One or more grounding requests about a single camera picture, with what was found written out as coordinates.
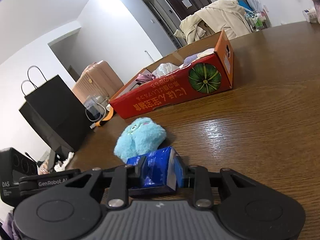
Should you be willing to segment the blue tissue packet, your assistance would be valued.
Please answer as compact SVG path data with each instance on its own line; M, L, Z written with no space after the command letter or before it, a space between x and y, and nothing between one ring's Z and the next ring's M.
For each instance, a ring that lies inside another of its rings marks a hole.
M155 196L176 192L175 159L182 159L172 147L159 149L129 158L127 164L137 165L140 158L146 160L146 178L140 189L129 189L131 197Z

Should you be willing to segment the light blue plush toy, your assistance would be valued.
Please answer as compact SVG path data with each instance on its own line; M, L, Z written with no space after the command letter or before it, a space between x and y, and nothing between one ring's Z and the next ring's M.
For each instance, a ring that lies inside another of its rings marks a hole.
M166 137L166 130L151 118L138 118L121 133L114 155L126 163L129 158L157 150Z

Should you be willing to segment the black paper bag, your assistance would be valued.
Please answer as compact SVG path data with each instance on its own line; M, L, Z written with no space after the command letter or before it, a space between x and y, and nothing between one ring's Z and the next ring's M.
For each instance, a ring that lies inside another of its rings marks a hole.
M86 107L58 75L33 87L31 93L24 94L25 103L19 111L51 150L67 158L91 130L93 122Z

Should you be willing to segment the magenta satin cloth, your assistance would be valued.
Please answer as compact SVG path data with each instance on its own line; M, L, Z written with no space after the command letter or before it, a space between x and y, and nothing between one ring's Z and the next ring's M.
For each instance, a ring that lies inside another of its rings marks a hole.
M150 82L154 79L156 79L157 77L153 74L138 74L137 78L136 78L136 82L140 82L140 83L147 83L147 82Z

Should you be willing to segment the pink suitcase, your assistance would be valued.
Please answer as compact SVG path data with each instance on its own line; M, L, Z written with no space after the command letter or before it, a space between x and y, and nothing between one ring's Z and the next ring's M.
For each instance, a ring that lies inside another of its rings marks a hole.
M72 88L72 92L85 103L89 96L110 100L124 86L119 76L106 61L88 65Z

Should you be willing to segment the light pink folded cloth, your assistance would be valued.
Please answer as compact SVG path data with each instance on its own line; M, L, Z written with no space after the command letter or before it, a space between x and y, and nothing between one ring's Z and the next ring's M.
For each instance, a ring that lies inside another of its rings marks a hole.
M168 75L176 70L178 70L179 67L172 64L172 63L161 63L153 72L152 74L156 77L162 77L165 75Z

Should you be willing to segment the red orange cardboard box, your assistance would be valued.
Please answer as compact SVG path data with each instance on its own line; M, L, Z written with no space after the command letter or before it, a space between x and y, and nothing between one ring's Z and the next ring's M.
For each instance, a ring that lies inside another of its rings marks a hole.
M215 53L180 68L186 57L214 48ZM129 81L110 100L112 108L123 118L142 115L159 107L202 98L233 87L234 52L224 31L193 42L145 68L155 70L161 63L172 63L178 70L143 83L133 89Z

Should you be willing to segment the purple checked pillow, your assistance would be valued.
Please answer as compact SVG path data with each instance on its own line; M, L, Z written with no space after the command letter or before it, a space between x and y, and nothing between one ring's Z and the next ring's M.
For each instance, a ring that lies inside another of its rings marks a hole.
M180 66L180 68L184 68L190 65L192 62L196 61L197 59L198 59L198 54L194 54L186 57L183 61L183 64Z

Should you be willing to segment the white yellow plush toy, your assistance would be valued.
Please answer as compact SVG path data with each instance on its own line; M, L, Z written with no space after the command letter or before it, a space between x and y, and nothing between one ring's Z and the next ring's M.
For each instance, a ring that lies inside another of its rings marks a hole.
M202 57L208 56L208 55L212 55L213 53L215 53L215 49L214 48L209 48L206 49L204 51L202 51L201 53L197 54L197 58L200 59Z

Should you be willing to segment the beige coat on chair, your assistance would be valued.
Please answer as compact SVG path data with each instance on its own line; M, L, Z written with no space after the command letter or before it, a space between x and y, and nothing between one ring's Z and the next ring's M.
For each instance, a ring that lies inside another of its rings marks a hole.
M217 0L183 19L174 35L191 44L224 31L232 40L252 32L245 14L245 8L237 0Z

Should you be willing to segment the white storage rack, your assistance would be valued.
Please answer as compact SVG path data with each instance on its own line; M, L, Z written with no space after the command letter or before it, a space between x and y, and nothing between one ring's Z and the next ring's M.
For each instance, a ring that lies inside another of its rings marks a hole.
M266 9L259 0L250 0L251 5L245 8L245 19L251 28L252 32L261 31L271 27Z

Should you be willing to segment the small white jar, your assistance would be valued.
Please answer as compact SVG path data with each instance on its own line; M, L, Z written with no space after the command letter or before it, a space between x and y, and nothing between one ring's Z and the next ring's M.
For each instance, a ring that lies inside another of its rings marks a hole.
M318 23L317 12L314 7L311 9L305 9L302 11L302 13L303 13L303 16L305 17L307 22Z

